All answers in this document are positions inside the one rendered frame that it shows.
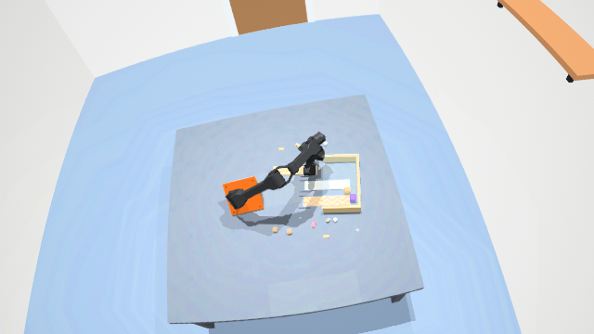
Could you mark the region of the orange flat strip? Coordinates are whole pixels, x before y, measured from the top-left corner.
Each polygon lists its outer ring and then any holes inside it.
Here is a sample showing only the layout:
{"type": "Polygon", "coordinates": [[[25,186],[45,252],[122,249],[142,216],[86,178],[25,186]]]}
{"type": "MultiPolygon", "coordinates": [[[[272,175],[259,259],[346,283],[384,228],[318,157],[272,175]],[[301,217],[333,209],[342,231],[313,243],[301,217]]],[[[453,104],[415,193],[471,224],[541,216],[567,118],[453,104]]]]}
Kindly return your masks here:
{"type": "Polygon", "coordinates": [[[303,197],[304,207],[323,207],[323,197],[303,197]]]}

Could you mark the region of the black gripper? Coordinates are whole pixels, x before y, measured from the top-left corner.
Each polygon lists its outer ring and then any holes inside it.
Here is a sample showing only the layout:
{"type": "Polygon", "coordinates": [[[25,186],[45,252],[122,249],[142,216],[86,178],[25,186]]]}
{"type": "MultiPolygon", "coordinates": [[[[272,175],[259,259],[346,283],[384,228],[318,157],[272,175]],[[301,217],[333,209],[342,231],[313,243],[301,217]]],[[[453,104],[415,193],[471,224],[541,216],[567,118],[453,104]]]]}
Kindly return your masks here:
{"type": "MultiPolygon", "coordinates": [[[[314,157],[314,156],[312,156],[312,157],[314,157]]],[[[303,175],[304,176],[316,175],[316,165],[313,163],[312,157],[310,157],[306,161],[306,165],[303,166],[303,175]]]]}

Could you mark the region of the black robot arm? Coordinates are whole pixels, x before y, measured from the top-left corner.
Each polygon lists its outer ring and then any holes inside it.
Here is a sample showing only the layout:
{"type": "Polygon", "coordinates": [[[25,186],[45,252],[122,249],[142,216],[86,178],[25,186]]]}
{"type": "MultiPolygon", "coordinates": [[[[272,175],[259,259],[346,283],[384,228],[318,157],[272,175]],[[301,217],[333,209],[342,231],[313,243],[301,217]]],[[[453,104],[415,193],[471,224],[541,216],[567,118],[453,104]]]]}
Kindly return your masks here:
{"type": "Polygon", "coordinates": [[[306,161],[312,157],[312,161],[323,161],[325,158],[325,150],[322,146],[320,146],[323,142],[326,141],[326,136],[323,135],[321,132],[316,133],[315,135],[310,136],[307,141],[303,142],[298,149],[301,153],[289,164],[278,166],[274,170],[272,170],[264,181],[252,186],[247,190],[243,189],[233,189],[229,190],[228,194],[226,194],[226,199],[232,205],[232,207],[237,210],[240,209],[249,198],[253,198],[258,194],[266,191],[267,189],[276,190],[281,189],[285,185],[287,185],[292,177],[299,172],[299,169],[306,163],[306,161]],[[291,176],[288,181],[284,179],[278,169],[287,168],[291,176]]]}

